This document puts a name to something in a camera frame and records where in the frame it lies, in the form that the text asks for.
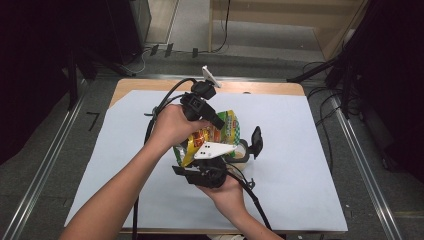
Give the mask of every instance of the person's right hand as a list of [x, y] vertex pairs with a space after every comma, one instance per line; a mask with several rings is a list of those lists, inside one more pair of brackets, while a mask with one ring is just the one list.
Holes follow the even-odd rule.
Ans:
[[224, 184], [219, 188], [197, 187], [213, 200], [216, 208], [228, 220], [232, 221], [247, 213], [243, 188], [234, 178], [227, 176]]

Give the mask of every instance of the wooden table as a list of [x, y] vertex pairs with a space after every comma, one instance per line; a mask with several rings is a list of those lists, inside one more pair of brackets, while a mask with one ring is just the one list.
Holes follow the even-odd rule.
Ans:
[[[118, 82], [110, 107], [116, 101], [127, 95], [131, 90], [161, 90], [168, 91], [179, 80], [158, 80], [158, 79], [122, 79]], [[222, 88], [216, 88], [217, 92], [227, 93], [258, 93], [258, 94], [281, 94], [304, 96], [305, 93], [301, 85], [297, 83], [264, 83], [264, 82], [221, 82]], [[181, 85], [178, 90], [190, 91], [191, 82]]]
[[[178, 80], [122, 79], [81, 180], [67, 222], [103, 184], [143, 145], [152, 108]], [[264, 149], [249, 160], [244, 174], [274, 231], [284, 233], [343, 233], [346, 221], [340, 206], [312, 115], [301, 85], [296, 83], [223, 81], [208, 103], [215, 110], [233, 109], [248, 140], [262, 129]], [[188, 91], [191, 83], [178, 91]], [[140, 193], [138, 232], [167, 234], [239, 233], [213, 202], [172, 170], [175, 155], [168, 151]], [[245, 194], [246, 208], [262, 221]], [[122, 232], [131, 232], [132, 212]]]

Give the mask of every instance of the power cord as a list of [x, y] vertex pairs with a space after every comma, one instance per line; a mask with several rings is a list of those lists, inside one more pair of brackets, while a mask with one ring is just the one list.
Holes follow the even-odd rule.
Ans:
[[264, 210], [262, 209], [261, 204], [259, 203], [259, 199], [258, 197], [256, 197], [256, 195], [253, 193], [252, 189], [249, 188], [249, 186], [240, 178], [238, 178], [236, 175], [234, 175], [233, 173], [227, 171], [227, 175], [234, 178], [235, 180], [237, 180], [239, 182], [239, 184], [243, 187], [243, 189], [247, 192], [247, 194], [249, 194], [249, 196], [252, 198], [253, 203], [255, 204], [256, 208], [258, 209], [259, 214], [262, 217], [262, 220], [264, 221], [265, 226], [272, 231], [271, 225], [268, 222], [268, 218], [265, 215]]

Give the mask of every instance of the gray floor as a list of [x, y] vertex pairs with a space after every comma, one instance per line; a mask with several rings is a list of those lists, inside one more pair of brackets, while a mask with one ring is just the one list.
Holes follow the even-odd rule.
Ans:
[[[207, 41], [202, 38], [184, 47], [187, 39], [192, 40], [192, 38], [187, 37], [190, 35], [184, 32], [187, 27], [181, 27], [182, 25], [178, 22], [181, 17], [180, 14], [184, 13], [184, 9], [187, 10], [195, 5], [199, 14], [203, 16], [203, 5], [197, 5], [200, 2], [180, 0], [173, 31], [170, 35], [170, 42], [174, 43], [174, 50], [190, 50], [193, 46], [201, 49], [205, 46], [204, 44]], [[220, 29], [219, 24], [219, 22], [215, 24], [217, 25], [217, 34]], [[267, 40], [265, 39], [268, 39], [268, 37], [258, 39], [254, 36], [243, 37], [246, 41], [251, 40], [251, 42], [237, 45], [236, 31], [230, 29], [230, 32], [234, 36], [229, 38], [229, 47], [224, 54], [203, 54], [197, 58], [192, 58], [190, 54], [186, 53], [173, 53], [167, 58], [164, 57], [163, 52], [159, 52], [155, 56], [146, 54], [144, 56], [146, 68], [143, 72], [137, 74], [137, 77], [151, 77], [152, 74], [155, 74], [156, 77], [159, 76], [158, 74], [196, 76], [201, 75], [201, 66], [208, 65], [211, 72], [217, 77], [233, 76], [260, 78], [265, 81], [284, 81], [285, 78], [301, 74], [306, 63], [322, 61], [313, 35], [309, 35], [307, 29], [299, 29], [296, 33], [298, 37], [284, 38], [281, 41], [285, 44], [280, 46], [275, 45], [275, 42], [266, 43]], [[275, 51], [279, 53], [272, 55], [269, 54], [271, 51], [264, 50], [258, 51], [258, 54], [261, 52], [263, 55], [252, 57], [251, 53], [256, 51], [257, 46], [266, 46], [264, 49], [277, 49]], [[128, 67], [140, 69], [142, 66], [143, 61], [138, 59]], [[121, 78], [108, 69], [101, 68], [99, 70], [99, 76], [89, 85], [81, 110], [19, 239], [57, 239], [63, 230], [63, 223], [85, 166], [90, 159], [111, 96]], [[321, 73], [314, 76], [314, 80], [305, 81], [303, 83], [305, 92], [308, 93], [315, 86], [322, 86], [324, 77], [325, 73]], [[311, 98], [310, 106], [315, 120], [319, 120], [320, 104], [329, 94], [329, 92], [324, 91]], [[67, 113], [67, 103], [68, 99], [65, 96], [38, 127], [24, 149], [0, 166], [0, 235], [5, 233], [20, 200], [43, 161], [44, 155]], [[324, 106], [324, 112], [328, 113], [332, 108], [333, 106], [328, 103]], [[91, 131], [89, 129], [93, 124], [94, 117], [87, 112], [100, 114], [99, 120], [94, 124]], [[424, 234], [422, 227], [424, 226], [424, 185], [406, 172], [393, 173], [385, 170], [382, 166], [381, 156], [366, 126], [357, 116], [351, 116], [350, 122], [354, 126], [367, 162], [395, 215], [395, 221], [401, 229], [404, 239], [422, 239]], [[325, 124], [333, 148], [333, 179], [342, 208], [346, 213], [349, 228], [349, 231], [345, 234], [326, 236], [326, 239], [387, 239], [338, 118], [333, 116], [327, 119]], [[322, 127], [318, 127], [317, 130], [323, 149], [329, 159], [327, 141]], [[288, 235], [288, 239], [319, 238], [320, 236], [317, 234]], [[129, 236], [122, 234], [119, 239], [129, 239]]]

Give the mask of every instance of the white board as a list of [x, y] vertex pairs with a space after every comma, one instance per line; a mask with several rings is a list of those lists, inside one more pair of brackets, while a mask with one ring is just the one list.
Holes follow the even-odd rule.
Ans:
[[[150, 120], [144, 113], [151, 113], [165, 94], [131, 91], [107, 111], [65, 226], [138, 152]], [[217, 112], [234, 110], [241, 138], [249, 144], [255, 127], [261, 127], [264, 148], [256, 160], [249, 160], [244, 174], [255, 180], [253, 192], [274, 230], [347, 231], [306, 97], [218, 93], [208, 103]], [[173, 165], [177, 163], [170, 150], [140, 194], [138, 227], [161, 231], [234, 230], [203, 192], [175, 175]], [[262, 222], [248, 194], [245, 203], [248, 211]], [[123, 228], [131, 227], [132, 212]]]

